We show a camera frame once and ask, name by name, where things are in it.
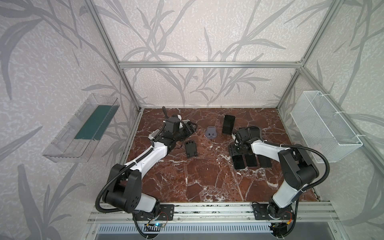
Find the clear plastic wall bin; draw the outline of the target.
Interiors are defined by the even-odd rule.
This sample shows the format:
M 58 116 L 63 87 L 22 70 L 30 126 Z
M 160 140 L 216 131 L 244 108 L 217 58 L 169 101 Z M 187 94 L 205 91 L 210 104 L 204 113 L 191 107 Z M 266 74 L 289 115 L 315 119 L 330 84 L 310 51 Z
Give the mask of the clear plastic wall bin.
M 54 163 L 86 163 L 120 107 L 117 97 L 90 94 L 42 155 Z

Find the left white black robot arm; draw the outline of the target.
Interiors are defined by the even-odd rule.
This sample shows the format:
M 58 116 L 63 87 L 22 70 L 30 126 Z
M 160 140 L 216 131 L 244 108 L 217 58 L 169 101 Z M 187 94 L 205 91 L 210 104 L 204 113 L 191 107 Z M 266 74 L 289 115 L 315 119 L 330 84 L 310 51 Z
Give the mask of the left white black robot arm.
M 150 146 L 132 161 L 112 167 L 106 185 L 95 202 L 101 213 L 144 212 L 154 217 L 160 214 L 160 201 L 142 192 L 142 179 L 177 142 L 183 142 L 197 131 L 198 125 L 181 116 L 166 117 L 161 129 L 149 135 Z

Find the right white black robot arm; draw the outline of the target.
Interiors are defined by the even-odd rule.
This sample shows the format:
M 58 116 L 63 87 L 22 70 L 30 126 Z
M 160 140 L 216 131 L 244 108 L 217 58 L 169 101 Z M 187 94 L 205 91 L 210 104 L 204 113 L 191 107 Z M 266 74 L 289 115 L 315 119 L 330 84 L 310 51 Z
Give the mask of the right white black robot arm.
M 305 188 L 320 175 L 309 152 L 320 157 L 323 155 L 314 149 L 262 140 L 261 129 L 255 126 L 239 129 L 232 134 L 232 138 L 234 142 L 229 146 L 229 153 L 233 160 L 252 156 L 280 163 L 284 181 L 266 207 L 272 219 L 280 219 Z

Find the green circuit board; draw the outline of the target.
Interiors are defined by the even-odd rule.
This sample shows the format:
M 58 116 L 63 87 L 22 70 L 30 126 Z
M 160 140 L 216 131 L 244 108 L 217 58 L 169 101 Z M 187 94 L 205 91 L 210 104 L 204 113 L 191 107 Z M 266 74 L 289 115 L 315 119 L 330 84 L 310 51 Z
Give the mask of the green circuit board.
M 147 232 L 159 232 L 162 228 L 165 228 L 167 223 L 147 223 L 145 229 Z

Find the aluminium frame horizontal bar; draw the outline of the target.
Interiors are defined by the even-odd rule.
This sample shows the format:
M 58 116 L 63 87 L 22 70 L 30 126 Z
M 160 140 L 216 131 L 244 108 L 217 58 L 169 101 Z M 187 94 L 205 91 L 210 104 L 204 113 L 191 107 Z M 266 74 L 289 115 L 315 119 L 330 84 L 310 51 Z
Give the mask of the aluminium frame horizontal bar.
M 287 68 L 297 69 L 300 62 L 120 62 L 121 69 L 131 68 Z

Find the aluminium front rail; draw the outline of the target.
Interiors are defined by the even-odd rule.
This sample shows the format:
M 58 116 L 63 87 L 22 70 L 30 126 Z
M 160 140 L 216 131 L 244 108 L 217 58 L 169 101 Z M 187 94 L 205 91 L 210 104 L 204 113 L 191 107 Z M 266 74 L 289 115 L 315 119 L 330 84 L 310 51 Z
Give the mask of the aluminium front rail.
M 253 223 L 275 222 L 255 220 L 251 202 L 207 202 L 173 203 L 175 213 L 172 221 L 176 223 Z M 300 202 L 297 222 L 339 222 L 330 202 Z

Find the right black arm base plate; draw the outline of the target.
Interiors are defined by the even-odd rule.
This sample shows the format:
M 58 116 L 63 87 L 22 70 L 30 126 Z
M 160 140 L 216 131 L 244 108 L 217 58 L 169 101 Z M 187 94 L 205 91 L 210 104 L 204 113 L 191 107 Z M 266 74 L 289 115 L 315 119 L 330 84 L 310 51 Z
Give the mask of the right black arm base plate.
M 291 205 L 279 208 L 275 204 L 252 203 L 255 220 L 270 221 L 291 221 L 294 218 L 294 211 Z

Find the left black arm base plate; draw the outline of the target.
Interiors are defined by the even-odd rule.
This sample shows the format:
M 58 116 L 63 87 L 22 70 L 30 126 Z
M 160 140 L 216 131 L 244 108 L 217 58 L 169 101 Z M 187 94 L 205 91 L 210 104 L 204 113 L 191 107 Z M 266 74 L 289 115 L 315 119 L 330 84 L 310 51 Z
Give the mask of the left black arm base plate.
M 160 204 L 159 209 L 155 210 L 155 215 L 152 213 L 147 213 L 143 211 L 139 211 L 134 213 L 137 221 L 149 221 L 154 217 L 155 220 L 160 221 L 172 221 L 175 213 L 175 205 L 173 204 Z

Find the lavender round base stand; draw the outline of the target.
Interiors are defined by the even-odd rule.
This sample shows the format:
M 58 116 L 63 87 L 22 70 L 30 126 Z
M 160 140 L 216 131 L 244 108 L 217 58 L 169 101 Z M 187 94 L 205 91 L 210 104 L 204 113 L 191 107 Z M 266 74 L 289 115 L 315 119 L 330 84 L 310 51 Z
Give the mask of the lavender round base stand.
M 217 135 L 216 127 L 207 127 L 205 131 L 205 136 L 207 139 L 213 140 L 217 137 Z

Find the black phone white case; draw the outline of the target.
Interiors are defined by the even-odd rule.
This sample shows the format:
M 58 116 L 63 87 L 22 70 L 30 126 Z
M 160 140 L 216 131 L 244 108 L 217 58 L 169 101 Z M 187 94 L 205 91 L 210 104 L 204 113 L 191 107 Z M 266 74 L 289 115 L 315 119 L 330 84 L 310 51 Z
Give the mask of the black phone white case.
M 258 166 L 257 156 L 255 154 L 245 155 L 247 167 L 254 168 Z

